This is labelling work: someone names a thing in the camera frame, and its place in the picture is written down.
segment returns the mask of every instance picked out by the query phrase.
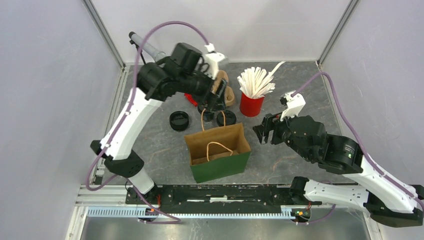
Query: white bracket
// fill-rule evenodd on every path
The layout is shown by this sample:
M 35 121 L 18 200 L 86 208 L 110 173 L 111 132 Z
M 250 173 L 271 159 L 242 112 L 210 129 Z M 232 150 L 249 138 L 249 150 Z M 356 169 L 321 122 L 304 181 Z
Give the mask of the white bracket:
M 368 201 L 369 193 L 363 186 L 331 185 L 310 179 L 304 191 L 304 196 L 309 201 L 346 206 L 368 213 L 364 203 Z
M 209 45 L 206 45 L 205 47 L 207 48 L 208 53 L 203 55 L 203 59 L 204 63 L 209 65 L 205 74 L 211 79 L 215 79 L 220 71 L 219 64 L 222 63 L 226 57 L 220 52 L 215 52 L 215 48 L 212 43 L 209 43 Z
M 281 113 L 280 121 L 283 121 L 285 117 L 293 118 L 297 116 L 304 108 L 306 104 L 304 96 L 298 93 L 292 97 L 292 94 L 294 93 L 295 91 L 286 92 L 283 96 L 281 96 L 287 100 L 287 109 Z
M 404 188 L 409 190 L 416 197 L 417 193 L 413 186 L 407 185 L 394 177 L 392 174 L 384 170 L 376 162 L 374 162 L 384 174 L 380 175 L 377 170 L 370 165 L 370 163 L 362 157 L 360 167 L 363 169 L 361 173 L 352 173 L 352 174 L 343 174 L 344 177 L 352 179 L 361 186 L 364 186 L 368 191 L 377 196 L 384 205 L 390 210 L 397 213 L 410 214 L 413 212 L 414 208 L 417 207 L 417 202 L 411 197 L 406 195 L 393 183 L 389 182 L 384 176 L 389 176 L 395 180 L 398 184 L 402 185 Z

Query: gray table surface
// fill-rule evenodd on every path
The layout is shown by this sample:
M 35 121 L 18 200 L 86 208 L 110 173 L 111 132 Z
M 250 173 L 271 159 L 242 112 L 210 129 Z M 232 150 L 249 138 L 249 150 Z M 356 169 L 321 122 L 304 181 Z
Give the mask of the gray table surface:
M 311 220 L 328 209 L 313 209 Z M 369 240 L 362 213 L 336 208 L 308 226 L 287 219 L 183 219 L 181 224 L 150 225 L 134 218 L 88 217 L 82 240 Z
M 276 114 L 282 112 L 280 96 L 286 92 L 296 90 L 312 75 L 318 68 L 314 62 L 286 62 L 274 74 L 276 89 L 265 96 L 261 113 L 256 117 L 246 117 L 240 113 L 239 104 L 241 99 L 240 86 L 237 76 L 246 68 L 261 67 L 272 71 L 277 62 L 236 62 L 229 63 L 222 70 L 229 77 L 229 85 L 232 87 L 236 104 L 229 107 L 237 116 L 237 122 L 243 123 L 244 134 L 251 147 L 251 155 L 247 162 L 244 173 L 223 177 L 205 182 L 205 184 L 287 184 L 291 183 L 293 177 L 303 176 L 316 181 L 330 180 L 333 183 L 350 183 L 351 180 L 325 172 L 316 164 L 310 164 L 298 156 L 285 144 L 271 145 L 270 143 L 260 145 L 253 126 L 262 122 L 265 114 Z M 132 86 L 133 71 L 130 70 L 123 94 L 122 106 Z M 336 122 L 335 114 L 329 99 L 327 89 L 321 78 L 313 81 L 303 92 L 306 106 L 300 115 L 310 115 L 315 121 L 322 122 L 329 134 L 340 134 L 340 128 Z M 185 111 L 190 118 L 187 130 L 177 132 L 171 129 L 169 116 L 174 111 Z M 205 128 L 217 127 L 214 121 L 205 123 Z M 138 136 L 133 150 L 144 160 L 146 171 L 150 177 L 161 184 L 195 184 L 191 169 L 189 167 L 189 152 L 184 141 L 184 135 L 200 132 L 200 114 L 191 105 L 182 93 L 170 97 L 153 114 Z M 103 180 L 111 176 L 106 170 Z M 124 178 L 117 177 L 110 184 L 124 184 Z

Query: paper bag handle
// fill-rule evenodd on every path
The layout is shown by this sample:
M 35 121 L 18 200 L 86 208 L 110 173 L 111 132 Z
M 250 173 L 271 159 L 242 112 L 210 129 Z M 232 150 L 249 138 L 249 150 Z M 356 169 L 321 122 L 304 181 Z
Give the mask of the paper bag handle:
M 217 145 L 219 145 L 219 146 L 221 146 L 221 147 L 223 147 L 223 148 L 225 148 L 226 150 L 228 150 L 231 154 L 230 154 L 230 156 L 232 156 L 233 155 L 233 150 L 231 150 L 231 149 L 229 149 L 228 147 L 226 147 L 226 146 L 224 146 L 224 145 L 222 145 L 221 143 L 219 143 L 219 142 L 216 142 L 216 141 L 211 141 L 211 142 L 209 142 L 208 144 L 207 144 L 207 146 L 206 146 L 206 159 L 207 159 L 207 161 L 209 162 L 209 145 L 211 145 L 211 144 L 217 144 Z
M 200 122 L 201 122 L 201 130 L 202 132 L 205 131 L 205 126 L 203 126 L 203 113 L 205 112 L 206 108 L 203 108 L 203 111 L 201 111 L 201 115 L 200 115 Z M 221 111 L 222 116 L 224 117 L 224 127 L 226 125 L 226 120 L 225 120 L 225 114 L 224 111 Z

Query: green paper bag bottom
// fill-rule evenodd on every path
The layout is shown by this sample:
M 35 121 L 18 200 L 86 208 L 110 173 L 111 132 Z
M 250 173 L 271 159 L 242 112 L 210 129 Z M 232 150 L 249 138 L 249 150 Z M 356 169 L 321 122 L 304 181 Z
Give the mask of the green paper bag bottom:
M 234 151 L 232 156 L 224 156 L 205 163 L 191 165 L 191 172 L 198 184 L 234 174 L 241 174 L 245 171 L 250 155 L 250 151 L 242 154 Z

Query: cable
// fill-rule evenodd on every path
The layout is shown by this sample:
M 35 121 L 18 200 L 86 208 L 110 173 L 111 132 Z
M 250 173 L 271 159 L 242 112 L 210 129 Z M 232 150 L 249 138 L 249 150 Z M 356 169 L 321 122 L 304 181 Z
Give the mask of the cable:
M 209 70 L 209 66 L 210 66 L 209 63 L 207 63 L 207 62 L 202 63 L 200 65 L 200 67 L 199 67 L 200 72 L 201 73 L 206 73 Z
M 312 207 L 312 202 L 311 202 L 311 201 L 309 201 L 309 203 L 307 204 L 306 211 L 310 210 L 310 209 L 311 209 L 311 207 Z
M 145 56 L 143 56 L 143 50 L 140 52 L 141 60 L 143 61 L 143 64 L 146 65 Z
M 424 202 L 422 202 L 418 197 L 414 196 L 412 192 L 410 192 L 408 189 L 400 185 L 397 181 L 395 181 L 390 176 L 386 175 L 383 170 L 381 170 L 377 164 L 370 158 L 370 155 L 368 154 L 367 150 L 365 149 L 364 144 L 362 143 L 361 138 L 359 137 L 358 133 L 355 131 L 354 127 L 351 125 L 351 123 L 348 121 L 346 116 L 343 114 L 342 107 L 340 107 L 339 99 L 337 98 L 336 90 L 333 85 L 333 81 L 330 77 L 330 75 L 324 71 L 320 71 L 315 73 L 307 82 L 305 82 L 297 91 L 295 91 L 291 96 L 294 97 L 299 92 L 303 91 L 306 86 L 308 86 L 314 79 L 316 79 L 318 76 L 324 75 L 331 87 L 332 96 L 334 97 L 335 105 L 337 106 L 337 110 L 340 113 L 341 119 L 343 119 L 343 122 L 347 125 L 347 127 L 350 129 L 350 131 L 353 133 L 357 143 L 359 144 L 360 149 L 362 150 L 363 155 L 365 156 L 366 161 L 382 176 L 383 178 L 387 179 L 390 183 L 395 185 L 398 189 L 402 190 L 405 194 L 407 194 L 410 198 L 414 199 L 420 206 L 421 209 L 424 211 Z
M 131 98 L 129 99 L 129 103 L 128 103 L 128 106 L 127 106 L 127 108 L 125 109 L 125 111 L 126 112 L 130 112 L 130 110 L 131 110 L 131 107 L 133 106 L 133 104 L 134 104 L 134 99 L 135 99 L 135 97 L 136 97 L 136 88 L 137 88 L 137 69 L 138 69 L 138 66 L 139 66 L 139 61 L 140 61 L 140 57 L 142 58 L 142 60 L 143 60 L 143 63 L 144 64 L 146 64 L 146 62 L 145 62 L 145 60 L 144 60 L 144 57 L 142 56 L 142 50 L 143 50 L 143 47 L 145 46 L 145 44 L 146 44 L 146 42 L 147 42 L 147 40 L 150 38 L 150 36 L 154 33 L 154 32 L 156 32 L 158 29 L 160 29 L 160 28 L 162 28 L 162 27 L 165 27 L 165 26 L 168 26 L 168 25 L 184 25 L 184 26 L 187 26 L 187 27 L 189 27 L 189 28 L 191 28 L 191 29 L 193 29 L 193 30 L 195 30 L 201 37 L 202 37 L 202 39 L 205 41 L 205 43 L 206 43 L 206 45 L 208 45 L 209 44 L 209 41 L 206 39 L 206 37 L 205 37 L 205 35 L 199 30 L 199 29 L 197 29 L 195 26 L 193 26 L 193 25 L 191 25 L 191 24 L 189 24 L 189 23 L 187 23 L 187 22 L 183 22 L 183 21 L 167 21 L 167 22 L 164 22 L 164 23 L 161 23 L 161 24 L 159 24 L 159 25 L 157 25 L 157 26 L 155 26 L 154 28 L 152 28 L 147 34 L 146 34 L 146 36 L 144 37 L 144 39 L 143 39 L 143 42 L 140 44 L 140 46 L 139 46 L 139 48 L 138 48 L 138 50 L 137 50 L 137 55 L 135 56 L 135 63 L 134 63 L 134 74 L 133 74 L 133 78 L 132 78 L 132 90 L 131 90 Z M 117 125 L 116 125 L 116 127 L 115 127 L 115 129 L 113 129 L 113 131 L 112 131 L 112 133 L 110 134 L 110 137 L 109 137 L 109 139 L 106 141 L 106 144 L 105 144 L 105 147 L 100 151 L 100 153 L 96 156 L 96 158 L 94 159 L 94 161 L 93 161 L 93 163 L 91 164 L 91 166 L 90 166 L 90 168 L 89 168 L 89 170 L 88 170 L 88 172 L 87 172 L 87 175 L 85 176 L 85 187 L 87 188 L 87 190 L 89 190 L 89 191 L 97 191 L 97 190 L 99 190 L 99 189 L 101 189 L 101 188 L 103 188 L 106 184 L 108 184 L 110 181 L 112 181 L 114 178 L 116 178 L 117 177 L 117 175 L 116 174 L 114 174 L 113 176 L 111 176 L 109 179 L 107 179 L 106 181 L 104 181 L 101 185 L 99 185 L 99 186 L 97 186 L 97 187 L 94 187 L 94 188 L 92 188 L 92 187 L 90 187 L 90 176 L 91 176 L 91 173 L 93 172 L 93 170 L 94 170 L 94 168 L 95 168 L 95 166 L 96 166 L 96 164 L 99 162 L 99 160 L 102 158 L 102 156 L 103 156 L 103 154 L 105 154 L 105 152 L 107 151 L 107 149 L 109 148 L 108 146 L 110 146 L 110 144 L 111 144 L 111 142 L 112 142 L 112 140 L 113 140 L 113 138 L 115 137 L 115 135 L 117 134 L 117 132 L 118 132 L 118 130 L 119 130 L 119 128 L 122 126 L 122 124 L 124 123 L 124 121 L 125 121 L 125 118 L 127 117 L 127 115 L 126 114 L 124 114 L 123 116 L 122 116 L 122 118 L 119 120 L 119 122 L 117 123 Z M 141 194 L 141 192 L 133 185 L 133 188 L 134 188 L 134 190 L 136 191 L 136 193 L 138 194 L 138 196 L 141 198 L 141 200 L 145 203 L 145 204 L 147 204 L 149 207 L 151 207 L 152 209 L 155 209 L 158 213 L 160 213 L 160 214 L 162 214 L 162 215 L 164 215 L 164 216 L 167 216 L 167 217 L 169 217 L 169 218 L 172 218 L 172 219 L 174 219 L 175 221 L 161 221 L 161 222 L 155 222 L 155 221 L 152 221 L 152 222 L 145 222 L 145 223 L 149 223 L 149 224 L 179 224 L 179 223 L 181 223 L 181 219 L 179 219 L 179 218 L 177 218 L 177 217 L 174 217 L 174 216 L 171 216 L 171 215 L 169 215 L 169 214 L 167 214 L 167 213 L 164 213 L 164 212 L 162 212 L 162 211 L 160 211 L 159 209 L 157 209 L 157 208 L 155 208 L 155 207 L 153 207 L 149 202 L 147 202 L 146 201 L 146 199 L 143 197 L 143 195 Z
M 181 219 L 176 217 L 176 216 L 172 216 L 169 215 L 168 213 L 165 213 L 159 209 L 157 209 L 156 207 L 154 207 L 153 205 L 151 205 L 142 195 L 142 193 L 137 189 L 137 187 L 127 178 L 126 179 L 129 184 L 132 185 L 132 188 L 135 190 L 135 192 L 137 193 L 137 195 L 140 197 L 140 199 L 150 208 L 154 209 L 156 212 L 158 212 L 159 214 L 162 214 L 168 218 L 174 219 L 175 221 L 144 221 L 144 223 L 146 224 L 180 224 L 181 223 Z
M 309 217 L 304 217 L 303 215 L 299 215 L 298 217 L 300 217 L 300 218 L 302 218 L 306 221 L 309 221 L 312 217 L 312 209 L 309 209 Z
M 325 216 L 321 217 L 320 219 L 308 221 L 308 222 L 298 222 L 297 221 L 296 225 L 309 225 L 309 224 L 316 224 L 316 223 L 322 222 L 322 221 L 328 219 L 331 215 L 333 215 L 335 209 L 336 209 L 336 205 L 333 204 L 330 211 Z

